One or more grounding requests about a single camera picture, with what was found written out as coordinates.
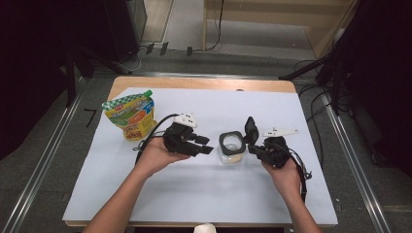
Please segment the dark curtain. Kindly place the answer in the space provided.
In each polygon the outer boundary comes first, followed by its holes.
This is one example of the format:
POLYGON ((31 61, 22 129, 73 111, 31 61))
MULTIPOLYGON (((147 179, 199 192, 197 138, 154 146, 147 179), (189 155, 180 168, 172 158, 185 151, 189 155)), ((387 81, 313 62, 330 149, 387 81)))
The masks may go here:
POLYGON ((412 0, 359 0, 334 58, 372 157, 412 178, 412 0))
POLYGON ((0 160, 67 91, 65 52, 78 47, 77 0, 0 0, 0 160))

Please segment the metal floor rail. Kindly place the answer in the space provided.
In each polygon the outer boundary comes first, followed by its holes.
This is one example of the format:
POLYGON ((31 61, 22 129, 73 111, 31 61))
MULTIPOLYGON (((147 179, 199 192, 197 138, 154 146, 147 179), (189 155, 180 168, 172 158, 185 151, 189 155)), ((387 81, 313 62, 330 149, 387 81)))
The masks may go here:
POLYGON ((328 119, 340 144, 340 148, 343 151, 351 175, 360 192, 362 202, 375 228, 375 232, 392 233, 391 227, 384 215, 383 208, 381 207, 367 175, 361 166, 358 155, 349 139, 341 117, 338 116, 331 107, 331 97, 326 93, 322 95, 321 99, 322 102, 326 104, 328 119))
POLYGON ((199 78, 199 79, 231 79, 231 80, 259 80, 259 81, 278 81, 276 76, 255 76, 255 75, 230 75, 230 74, 192 74, 192 73, 164 73, 164 72, 140 72, 132 74, 103 73, 97 72, 93 77, 107 76, 111 79, 120 76, 126 77, 154 77, 154 78, 199 78))
POLYGON ((49 170, 67 127, 78 109, 81 98, 82 94, 79 93, 73 102, 65 108, 57 126, 51 134, 51 138, 49 139, 46 148, 36 164, 30 179, 22 190, 22 193, 19 195, 17 203, 14 206, 13 211, 1 233, 18 233, 25 216, 32 205, 32 202, 37 195, 43 179, 49 170))

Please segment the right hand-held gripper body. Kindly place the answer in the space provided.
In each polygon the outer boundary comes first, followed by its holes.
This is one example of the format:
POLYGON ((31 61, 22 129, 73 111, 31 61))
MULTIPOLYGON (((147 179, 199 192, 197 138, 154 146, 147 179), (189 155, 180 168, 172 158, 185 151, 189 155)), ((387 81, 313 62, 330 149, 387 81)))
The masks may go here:
POLYGON ((262 162, 282 168, 292 158, 292 153, 286 143, 287 135, 297 134, 296 130, 276 129, 263 133, 263 145, 257 147, 257 158, 262 162))

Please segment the light wooden frame furniture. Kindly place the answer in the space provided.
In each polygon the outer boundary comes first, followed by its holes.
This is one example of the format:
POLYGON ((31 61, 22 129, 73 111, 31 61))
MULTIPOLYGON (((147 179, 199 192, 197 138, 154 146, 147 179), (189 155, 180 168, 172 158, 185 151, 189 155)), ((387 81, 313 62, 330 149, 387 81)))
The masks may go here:
POLYGON ((304 26, 313 53, 326 55, 341 28, 349 25, 360 0, 203 0, 202 49, 206 50, 208 19, 304 26))

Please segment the white rounded object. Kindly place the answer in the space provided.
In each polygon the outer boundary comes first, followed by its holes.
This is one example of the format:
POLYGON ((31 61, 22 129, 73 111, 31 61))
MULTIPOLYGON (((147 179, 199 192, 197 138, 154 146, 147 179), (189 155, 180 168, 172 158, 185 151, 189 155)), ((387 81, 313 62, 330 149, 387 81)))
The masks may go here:
POLYGON ((193 233, 217 233, 217 230, 212 223, 203 223, 195 226, 193 233))

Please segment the yellow green spout pouch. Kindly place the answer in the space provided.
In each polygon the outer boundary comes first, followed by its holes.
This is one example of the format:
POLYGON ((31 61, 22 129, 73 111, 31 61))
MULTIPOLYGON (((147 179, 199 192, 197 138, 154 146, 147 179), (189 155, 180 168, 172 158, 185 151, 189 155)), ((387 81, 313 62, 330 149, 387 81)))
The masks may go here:
POLYGON ((122 130, 125 140, 142 140, 154 129, 155 101, 152 94, 147 90, 102 104, 105 116, 122 130))

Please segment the black stand legs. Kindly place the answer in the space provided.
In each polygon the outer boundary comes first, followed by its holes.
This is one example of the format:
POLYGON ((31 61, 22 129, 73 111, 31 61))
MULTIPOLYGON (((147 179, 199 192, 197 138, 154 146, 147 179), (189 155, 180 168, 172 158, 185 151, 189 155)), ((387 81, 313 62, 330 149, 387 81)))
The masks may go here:
POLYGON ((77 96, 75 69, 78 69, 83 76, 92 77, 94 69, 90 59, 97 60, 100 64, 109 68, 118 74, 127 75, 127 72, 118 65, 113 64, 110 60, 97 54, 93 50, 85 47, 69 47, 65 52, 65 77, 67 84, 67 102, 66 107, 70 107, 77 96))

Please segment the person's right hand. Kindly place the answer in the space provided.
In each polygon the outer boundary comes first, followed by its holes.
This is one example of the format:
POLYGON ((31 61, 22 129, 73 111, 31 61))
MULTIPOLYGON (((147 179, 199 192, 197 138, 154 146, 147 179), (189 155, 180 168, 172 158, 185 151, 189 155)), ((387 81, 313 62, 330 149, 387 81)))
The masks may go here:
POLYGON ((300 177, 291 159, 282 168, 276 168, 265 162, 261 165, 268 172, 276 189, 285 200, 300 197, 300 177))

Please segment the person's left hand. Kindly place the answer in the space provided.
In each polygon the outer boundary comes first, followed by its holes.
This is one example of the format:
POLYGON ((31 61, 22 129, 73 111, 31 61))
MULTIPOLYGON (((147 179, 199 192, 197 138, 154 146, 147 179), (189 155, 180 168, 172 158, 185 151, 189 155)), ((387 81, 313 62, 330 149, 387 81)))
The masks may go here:
POLYGON ((170 152, 165 147, 162 138, 154 138, 144 148, 132 174, 141 180, 148 179, 169 164, 186 159, 189 159, 188 155, 170 152))

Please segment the white table sheet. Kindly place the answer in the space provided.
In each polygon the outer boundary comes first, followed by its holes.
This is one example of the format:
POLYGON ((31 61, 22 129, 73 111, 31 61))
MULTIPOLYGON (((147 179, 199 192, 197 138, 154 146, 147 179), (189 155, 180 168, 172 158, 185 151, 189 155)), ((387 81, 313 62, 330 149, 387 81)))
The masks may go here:
MULTIPOLYGON (((241 131, 253 117, 259 136, 291 129, 286 136, 312 178, 305 204, 321 226, 338 223, 325 177, 294 92, 152 88, 154 118, 193 113, 194 132, 210 139, 210 154, 175 162, 150 177, 134 206, 131 223, 193 225, 290 224, 286 205, 254 154, 245 151, 240 162, 222 164, 219 136, 241 131)), ((62 217, 67 225, 86 224, 114 194, 133 168, 139 142, 126 141, 121 130, 101 117, 71 199, 62 217)))

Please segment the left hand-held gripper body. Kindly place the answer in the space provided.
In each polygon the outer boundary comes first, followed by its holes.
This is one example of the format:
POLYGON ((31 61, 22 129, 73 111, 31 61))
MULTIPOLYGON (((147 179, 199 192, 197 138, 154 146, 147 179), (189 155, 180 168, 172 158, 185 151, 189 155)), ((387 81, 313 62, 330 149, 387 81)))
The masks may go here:
POLYGON ((171 117, 172 124, 165 130, 163 143, 167 150, 189 156, 197 156, 202 147, 193 143, 197 135, 193 129, 197 127, 193 114, 179 114, 171 117))

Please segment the clear jar with black lid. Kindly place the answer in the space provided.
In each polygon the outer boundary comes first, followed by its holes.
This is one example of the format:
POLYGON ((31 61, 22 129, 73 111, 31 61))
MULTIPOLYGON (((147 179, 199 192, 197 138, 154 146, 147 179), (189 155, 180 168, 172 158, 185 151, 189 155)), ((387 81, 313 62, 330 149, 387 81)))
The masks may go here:
POLYGON ((240 162, 247 146, 254 146, 258 140, 255 120, 249 116, 244 126, 245 134, 240 131, 224 132, 219 138, 219 156, 223 164, 240 162))

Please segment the black stand leg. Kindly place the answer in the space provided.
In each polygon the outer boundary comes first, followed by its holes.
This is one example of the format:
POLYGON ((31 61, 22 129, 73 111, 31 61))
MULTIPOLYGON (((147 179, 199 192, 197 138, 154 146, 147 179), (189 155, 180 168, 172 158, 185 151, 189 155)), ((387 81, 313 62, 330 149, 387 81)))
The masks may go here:
POLYGON ((299 77, 299 76, 301 76, 301 75, 303 75, 303 74, 305 74, 309 71, 312 71, 312 70, 318 68, 319 66, 323 65, 326 61, 327 61, 326 56, 324 56, 320 59, 314 60, 311 63, 305 65, 304 67, 302 67, 302 68, 300 68, 300 69, 298 69, 298 70, 296 70, 296 71, 294 71, 294 72, 292 72, 288 75, 280 76, 279 80, 280 81, 292 81, 293 79, 295 79, 295 78, 297 78, 297 77, 299 77))

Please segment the light wooden panel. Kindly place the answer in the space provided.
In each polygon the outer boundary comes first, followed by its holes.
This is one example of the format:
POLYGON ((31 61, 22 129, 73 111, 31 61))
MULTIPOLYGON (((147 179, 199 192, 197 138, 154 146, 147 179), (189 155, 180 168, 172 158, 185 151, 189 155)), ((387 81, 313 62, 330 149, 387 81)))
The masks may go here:
POLYGON ((144 3, 147 22, 143 41, 161 43, 165 36, 174 0, 144 0, 144 3))

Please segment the black cabinet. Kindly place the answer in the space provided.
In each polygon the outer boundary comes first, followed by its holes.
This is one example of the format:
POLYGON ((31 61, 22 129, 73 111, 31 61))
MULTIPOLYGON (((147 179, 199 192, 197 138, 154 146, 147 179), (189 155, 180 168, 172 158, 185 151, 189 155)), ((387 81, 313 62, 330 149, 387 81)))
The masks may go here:
POLYGON ((141 46, 148 19, 144 0, 103 0, 114 39, 114 58, 124 62, 141 46))

